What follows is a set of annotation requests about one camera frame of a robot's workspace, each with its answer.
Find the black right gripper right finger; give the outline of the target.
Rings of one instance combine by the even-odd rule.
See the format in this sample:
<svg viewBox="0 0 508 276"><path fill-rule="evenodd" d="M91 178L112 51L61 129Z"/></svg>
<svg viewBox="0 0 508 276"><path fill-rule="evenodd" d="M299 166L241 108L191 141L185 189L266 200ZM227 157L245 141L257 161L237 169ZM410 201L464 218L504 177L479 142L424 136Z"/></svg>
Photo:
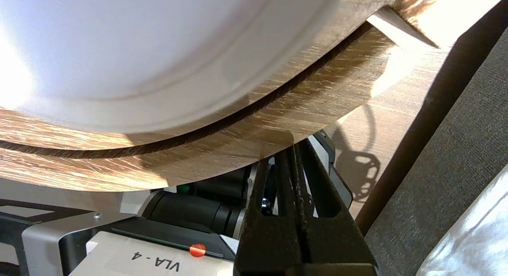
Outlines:
<svg viewBox="0 0 508 276"><path fill-rule="evenodd" d="M294 146L293 190L307 276L376 276L377 263L308 140Z"/></svg>

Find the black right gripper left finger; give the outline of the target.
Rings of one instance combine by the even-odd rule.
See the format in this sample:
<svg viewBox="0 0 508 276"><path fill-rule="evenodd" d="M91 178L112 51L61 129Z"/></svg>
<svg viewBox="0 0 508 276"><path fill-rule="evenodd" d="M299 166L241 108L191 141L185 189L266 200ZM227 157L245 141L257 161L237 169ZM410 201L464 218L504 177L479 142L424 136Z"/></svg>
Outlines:
<svg viewBox="0 0 508 276"><path fill-rule="evenodd" d="M278 216L262 214L262 198L268 180L268 159L258 167L234 261L234 276L284 276L300 265L298 211L287 151L275 155L274 173Z"/></svg>

